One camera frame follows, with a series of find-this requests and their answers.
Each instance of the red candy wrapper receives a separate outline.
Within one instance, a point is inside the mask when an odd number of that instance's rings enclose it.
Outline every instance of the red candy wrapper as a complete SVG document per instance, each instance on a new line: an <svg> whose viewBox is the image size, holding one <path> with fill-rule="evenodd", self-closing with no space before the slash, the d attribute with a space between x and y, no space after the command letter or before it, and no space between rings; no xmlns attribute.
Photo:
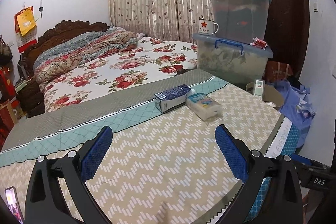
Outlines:
<svg viewBox="0 0 336 224"><path fill-rule="evenodd" d="M251 46L262 48L263 50L268 46L267 43L259 38L253 38L253 43L250 44Z"/></svg>

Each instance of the blue handle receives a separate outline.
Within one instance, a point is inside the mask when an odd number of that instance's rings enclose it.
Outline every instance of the blue handle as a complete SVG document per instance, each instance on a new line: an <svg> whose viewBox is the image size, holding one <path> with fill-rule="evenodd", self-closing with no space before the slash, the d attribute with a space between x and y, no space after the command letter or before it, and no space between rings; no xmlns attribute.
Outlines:
<svg viewBox="0 0 336 224"><path fill-rule="evenodd" d="M225 43L225 44L231 45L231 46L241 47L240 55L243 55L244 46L241 43L234 42L234 41L231 41L231 40L217 39L215 41L215 48L218 48L218 46L217 46L218 42Z"/></svg>

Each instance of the white cup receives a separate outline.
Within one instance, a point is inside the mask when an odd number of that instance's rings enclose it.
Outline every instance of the white cup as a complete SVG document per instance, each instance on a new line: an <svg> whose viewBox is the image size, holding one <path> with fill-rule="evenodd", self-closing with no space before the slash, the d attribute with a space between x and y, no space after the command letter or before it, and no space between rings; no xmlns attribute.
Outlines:
<svg viewBox="0 0 336 224"><path fill-rule="evenodd" d="M219 26L217 23L211 20L200 19L198 24L198 33L213 35L218 32Z"/></svg>

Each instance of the carved headboard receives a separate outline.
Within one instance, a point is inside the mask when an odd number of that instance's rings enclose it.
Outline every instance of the carved headboard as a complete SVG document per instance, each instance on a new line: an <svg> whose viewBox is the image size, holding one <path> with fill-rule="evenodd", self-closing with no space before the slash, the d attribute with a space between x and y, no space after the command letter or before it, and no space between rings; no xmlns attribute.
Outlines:
<svg viewBox="0 0 336 224"><path fill-rule="evenodd" d="M38 43L31 45L22 53L22 63L25 66L25 70L30 76L34 75L33 65L37 57L46 50L55 47L59 44L69 41L70 39L86 33L86 32L98 32L106 31L108 26L106 23L96 22L90 24L86 21L65 21L58 23L55 28L47 30L43 36L38 38ZM18 65L19 74L21 77L21 67Z"/></svg>

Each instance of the black handbag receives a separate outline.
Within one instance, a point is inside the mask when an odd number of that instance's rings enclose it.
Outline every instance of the black handbag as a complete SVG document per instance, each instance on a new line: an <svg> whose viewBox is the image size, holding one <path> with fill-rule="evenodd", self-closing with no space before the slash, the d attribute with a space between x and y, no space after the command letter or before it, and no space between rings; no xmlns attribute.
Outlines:
<svg viewBox="0 0 336 224"><path fill-rule="evenodd" d="M3 41L0 35L0 66L7 65L13 58L11 48Z"/></svg>

